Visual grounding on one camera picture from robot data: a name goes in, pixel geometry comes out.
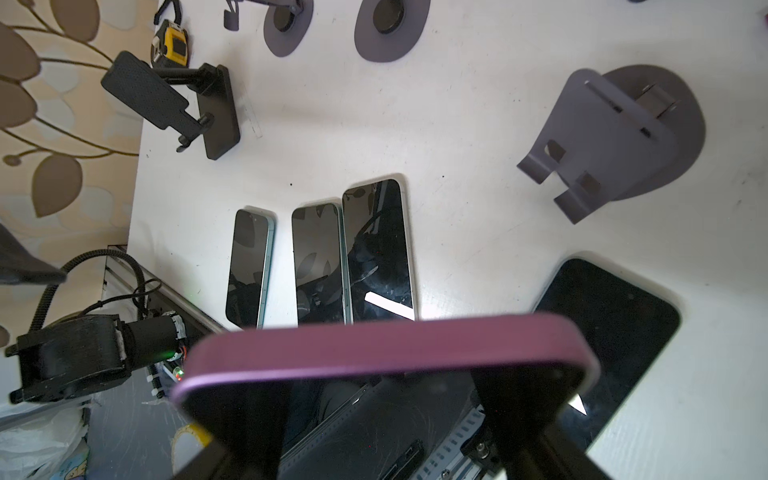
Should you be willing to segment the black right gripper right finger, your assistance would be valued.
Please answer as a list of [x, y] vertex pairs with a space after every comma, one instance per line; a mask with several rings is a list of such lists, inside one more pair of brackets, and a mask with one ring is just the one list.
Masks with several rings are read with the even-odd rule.
[[492, 422], [491, 433], [508, 479], [610, 479], [556, 424], [533, 434]]

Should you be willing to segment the dark phone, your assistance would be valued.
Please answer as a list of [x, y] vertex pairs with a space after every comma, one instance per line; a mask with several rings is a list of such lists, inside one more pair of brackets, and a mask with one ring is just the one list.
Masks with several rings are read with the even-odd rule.
[[339, 206], [331, 202], [297, 208], [291, 227], [298, 323], [343, 324]]

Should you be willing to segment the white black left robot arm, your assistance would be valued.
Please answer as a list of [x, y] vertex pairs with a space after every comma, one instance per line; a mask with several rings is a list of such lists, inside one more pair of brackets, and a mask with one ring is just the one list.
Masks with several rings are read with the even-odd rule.
[[[135, 321], [101, 313], [105, 304], [98, 301], [48, 324], [48, 311], [68, 273], [101, 257], [122, 260], [133, 270], [137, 285], [126, 298], [137, 309]], [[178, 314], [149, 315], [149, 296], [161, 287], [161, 281], [147, 278], [140, 264], [121, 250], [88, 251], [57, 268], [34, 257], [3, 228], [1, 282], [45, 288], [28, 332], [5, 350], [6, 357], [19, 362], [21, 385], [8, 395], [12, 404], [54, 403], [92, 395], [122, 385], [136, 370], [152, 370], [160, 362], [184, 358], [187, 352], [186, 326]]]

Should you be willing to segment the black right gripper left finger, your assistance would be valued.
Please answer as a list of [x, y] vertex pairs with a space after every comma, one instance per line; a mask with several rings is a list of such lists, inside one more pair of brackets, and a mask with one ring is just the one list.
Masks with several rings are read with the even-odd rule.
[[281, 453], [280, 443], [255, 441], [236, 446], [231, 442], [214, 440], [172, 479], [277, 479]]

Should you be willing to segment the silver-edged black phone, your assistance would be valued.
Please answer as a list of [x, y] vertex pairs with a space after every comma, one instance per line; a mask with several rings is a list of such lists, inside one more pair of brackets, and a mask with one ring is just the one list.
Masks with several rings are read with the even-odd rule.
[[404, 194], [395, 178], [342, 195], [350, 320], [416, 319]]

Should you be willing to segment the green-cased phone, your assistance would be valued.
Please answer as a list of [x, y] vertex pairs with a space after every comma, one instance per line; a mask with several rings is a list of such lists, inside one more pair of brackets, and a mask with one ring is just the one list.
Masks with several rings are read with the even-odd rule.
[[240, 328], [261, 328], [269, 286], [275, 219], [267, 211], [237, 211], [228, 273], [225, 314]]

